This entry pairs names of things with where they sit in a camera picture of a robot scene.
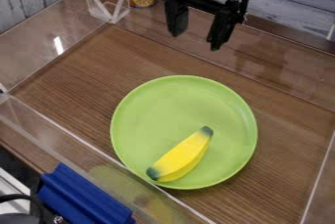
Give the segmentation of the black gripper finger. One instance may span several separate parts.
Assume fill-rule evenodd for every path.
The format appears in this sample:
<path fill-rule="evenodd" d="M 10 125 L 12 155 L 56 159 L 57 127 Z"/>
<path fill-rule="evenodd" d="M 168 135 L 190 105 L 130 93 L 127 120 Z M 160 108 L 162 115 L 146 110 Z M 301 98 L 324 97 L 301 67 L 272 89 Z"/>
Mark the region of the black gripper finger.
<path fill-rule="evenodd" d="M 189 26 L 189 6 L 183 0 L 164 0 L 167 30 L 176 37 Z"/>
<path fill-rule="evenodd" d="M 238 9 L 233 6 L 222 6 L 207 11 L 214 16 L 206 41 L 210 50 L 218 51 L 221 45 L 229 41 L 235 24 L 239 22 Z"/>

